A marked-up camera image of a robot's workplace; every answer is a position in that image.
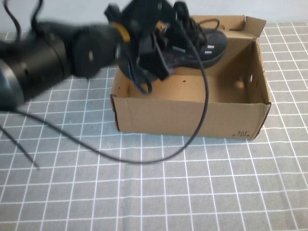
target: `box flap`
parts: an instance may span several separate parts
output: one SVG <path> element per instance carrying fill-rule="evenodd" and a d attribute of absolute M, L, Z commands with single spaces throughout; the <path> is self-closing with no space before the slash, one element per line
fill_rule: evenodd
<path fill-rule="evenodd" d="M 191 136 L 203 106 L 196 102 L 115 98 L 122 132 Z M 198 136 L 254 139 L 268 109 L 269 105 L 263 103 L 210 103 Z"/>
<path fill-rule="evenodd" d="M 258 38 L 260 37 L 265 24 L 266 24 L 266 20 L 246 16 L 244 31 Z"/>

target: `cardboard box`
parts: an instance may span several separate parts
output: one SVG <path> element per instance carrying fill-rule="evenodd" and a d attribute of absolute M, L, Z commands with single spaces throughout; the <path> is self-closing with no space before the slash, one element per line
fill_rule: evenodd
<path fill-rule="evenodd" d="M 223 58 L 206 70 L 209 106 L 198 136 L 252 140 L 271 106 L 258 40 L 266 21 L 245 16 L 194 19 L 213 17 L 221 21 L 229 43 Z M 110 97 L 119 131 L 191 136 L 200 121 L 205 87 L 200 70 L 181 67 L 167 80 L 155 81 L 152 94 L 144 96 L 118 70 Z"/>

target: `wire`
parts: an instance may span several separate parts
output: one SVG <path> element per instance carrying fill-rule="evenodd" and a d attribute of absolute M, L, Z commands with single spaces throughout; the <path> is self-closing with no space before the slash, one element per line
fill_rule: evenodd
<path fill-rule="evenodd" d="M 4 133 L 4 135 L 6 135 L 24 154 L 25 156 L 28 158 L 29 161 L 31 161 L 31 163 L 37 168 L 39 169 L 39 165 L 32 159 L 32 157 L 27 153 L 27 151 L 23 148 L 23 146 L 21 144 L 19 144 L 14 137 L 6 130 L 4 129 L 1 125 L 0 125 L 0 130 Z"/>
<path fill-rule="evenodd" d="M 34 11 L 32 17 L 31 17 L 31 27 L 32 27 L 32 29 L 33 29 L 36 33 L 39 32 L 37 16 L 38 16 L 38 13 L 40 12 L 40 10 L 41 10 L 41 8 L 42 8 L 42 6 L 43 6 L 44 0 L 38 0 L 38 1 L 39 1 L 39 2 L 38 2 L 38 5 L 37 5 L 37 7 L 36 7 L 36 9 L 35 9 L 35 11 Z"/>
<path fill-rule="evenodd" d="M 217 30 L 218 27 L 220 26 L 220 20 L 218 20 L 217 18 L 205 19 L 201 22 L 198 22 L 198 24 L 201 25 L 201 24 L 209 23 L 209 22 L 217 22 L 217 25 L 215 28 L 213 28 L 213 30 Z"/>
<path fill-rule="evenodd" d="M 15 27 L 16 27 L 16 39 L 15 39 L 15 42 L 19 42 L 20 39 L 21 39 L 22 30 L 21 30 L 21 27 L 20 27 L 20 24 L 19 24 L 18 20 L 14 17 L 14 15 L 9 10 L 8 1 L 9 0 L 3 0 L 3 7 L 4 7 L 6 13 L 9 15 L 9 17 L 12 19 L 12 21 L 15 24 Z"/>

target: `gray grid mat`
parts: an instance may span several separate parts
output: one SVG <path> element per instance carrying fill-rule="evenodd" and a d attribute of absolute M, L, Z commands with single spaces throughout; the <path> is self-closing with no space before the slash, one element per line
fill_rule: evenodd
<path fill-rule="evenodd" d="M 41 166 L 31 168 L 1 135 L 0 230 L 308 230 L 308 24 L 267 24 L 260 42 L 274 103 L 254 141 L 197 138 L 172 161 L 130 166 L 0 115 Z M 69 79 L 23 108 L 120 157 L 145 160 L 183 145 L 186 137 L 116 130 L 115 71 Z"/>

